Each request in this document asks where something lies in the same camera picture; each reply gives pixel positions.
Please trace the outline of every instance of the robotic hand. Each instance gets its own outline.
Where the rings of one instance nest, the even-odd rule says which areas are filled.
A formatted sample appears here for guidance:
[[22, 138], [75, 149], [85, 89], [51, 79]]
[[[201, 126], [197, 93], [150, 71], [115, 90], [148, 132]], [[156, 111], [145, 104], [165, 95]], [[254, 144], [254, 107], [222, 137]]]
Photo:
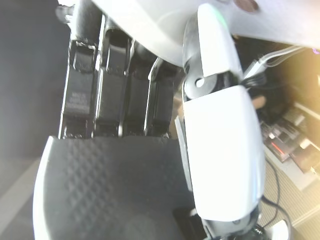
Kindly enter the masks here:
[[265, 160], [256, 111], [224, 18], [198, 8], [183, 38], [185, 135], [195, 208], [210, 237], [248, 232], [257, 222]]

